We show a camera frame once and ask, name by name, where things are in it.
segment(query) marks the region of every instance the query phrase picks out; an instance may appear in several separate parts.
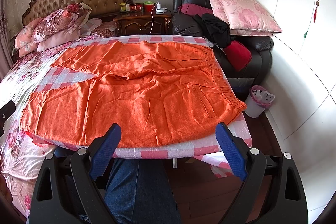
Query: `red cloth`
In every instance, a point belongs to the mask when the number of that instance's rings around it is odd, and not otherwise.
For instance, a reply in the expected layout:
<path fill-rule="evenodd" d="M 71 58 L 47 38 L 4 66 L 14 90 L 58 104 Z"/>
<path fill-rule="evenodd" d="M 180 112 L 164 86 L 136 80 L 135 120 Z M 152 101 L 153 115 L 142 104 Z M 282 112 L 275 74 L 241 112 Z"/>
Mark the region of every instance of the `red cloth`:
<path fill-rule="evenodd" d="M 182 4 L 178 10 L 189 16 L 199 15 L 201 17 L 203 14 L 213 14 L 211 9 L 192 3 Z"/>
<path fill-rule="evenodd" d="M 252 59 L 250 51 L 237 40 L 233 40 L 223 51 L 236 71 L 240 71 Z"/>

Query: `white wardrobe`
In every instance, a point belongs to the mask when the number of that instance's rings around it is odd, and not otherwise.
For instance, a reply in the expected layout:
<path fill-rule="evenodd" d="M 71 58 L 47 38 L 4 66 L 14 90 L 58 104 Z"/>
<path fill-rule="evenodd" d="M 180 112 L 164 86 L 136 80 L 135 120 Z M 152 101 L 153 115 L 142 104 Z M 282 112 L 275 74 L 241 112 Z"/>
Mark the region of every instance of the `white wardrobe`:
<path fill-rule="evenodd" d="M 276 95 L 266 112 L 305 188 L 309 221 L 336 190 L 336 0 L 257 0 L 283 30 L 274 34 L 264 86 Z"/>

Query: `red box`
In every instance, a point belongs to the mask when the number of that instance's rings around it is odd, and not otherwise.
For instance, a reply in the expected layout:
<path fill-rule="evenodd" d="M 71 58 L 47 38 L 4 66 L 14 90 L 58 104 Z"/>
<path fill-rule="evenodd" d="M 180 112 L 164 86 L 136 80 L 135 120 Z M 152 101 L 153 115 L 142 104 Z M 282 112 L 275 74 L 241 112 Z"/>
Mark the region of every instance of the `red box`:
<path fill-rule="evenodd" d="M 129 6 L 129 10 L 130 10 L 131 12 L 135 12 L 135 11 L 137 10 L 137 5 L 136 5 L 136 4 L 131 4 L 131 5 Z"/>
<path fill-rule="evenodd" d="M 136 11 L 141 12 L 141 7 L 143 6 L 143 3 L 136 3 Z"/>
<path fill-rule="evenodd" d="M 150 12 L 153 7 L 155 7 L 155 4 L 145 4 L 145 12 Z"/>

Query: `wooden floor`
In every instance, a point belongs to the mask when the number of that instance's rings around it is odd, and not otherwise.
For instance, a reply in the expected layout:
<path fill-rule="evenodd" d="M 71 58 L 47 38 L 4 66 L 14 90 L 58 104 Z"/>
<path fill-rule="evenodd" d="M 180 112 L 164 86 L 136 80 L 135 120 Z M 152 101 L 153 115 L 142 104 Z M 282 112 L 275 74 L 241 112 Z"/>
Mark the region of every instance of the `wooden floor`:
<path fill-rule="evenodd" d="M 272 128 L 263 113 L 258 118 L 244 115 L 253 147 L 266 155 L 281 155 Z M 209 164 L 196 160 L 186 163 L 188 159 L 178 159 L 177 169 L 172 168 L 172 160 L 165 160 L 165 168 L 172 186 L 184 224 L 217 224 L 241 185 L 235 176 L 217 178 Z M 257 201 L 248 221 L 259 215 L 261 206 L 269 187 L 270 177 L 265 176 Z"/>

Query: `black leather recliner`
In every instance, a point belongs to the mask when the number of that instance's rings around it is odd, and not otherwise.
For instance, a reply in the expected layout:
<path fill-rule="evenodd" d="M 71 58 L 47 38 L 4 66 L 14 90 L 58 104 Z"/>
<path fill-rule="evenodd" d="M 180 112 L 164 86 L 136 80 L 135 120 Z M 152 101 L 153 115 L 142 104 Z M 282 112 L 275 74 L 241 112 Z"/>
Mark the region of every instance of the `black leather recliner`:
<path fill-rule="evenodd" d="M 187 3 L 211 9 L 209 0 L 173 0 L 175 13 L 172 19 L 173 34 L 202 37 L 203 32 L 197 22 L 191 16 L 179 13 L 179 7 Z M 245 100 L 249 88 L 252 85 L 260 85 L 270 70 L 272 65 L 270 49 L 273 47 L 273 41 L 270 37 L 235 36 L 235 39 L 244 44 L 252 55 L 251 62 L 240 71 L 233 68 L 220 48 L 216 45 L 211 48 L 236 96 Z"/>

